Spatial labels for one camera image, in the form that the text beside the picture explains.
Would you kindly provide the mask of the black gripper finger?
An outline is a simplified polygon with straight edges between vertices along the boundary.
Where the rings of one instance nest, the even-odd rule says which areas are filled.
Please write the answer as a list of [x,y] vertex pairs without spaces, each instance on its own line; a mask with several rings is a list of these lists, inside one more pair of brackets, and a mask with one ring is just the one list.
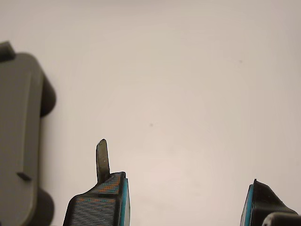
[[257,181],[249,186],[241,226],[299,226],[301,216],[287,207],[273,190]]
[[96,146],[97,183],[68,204],[64,226],[128,226],[130,195],[126,173],[110,173],[107,142]]

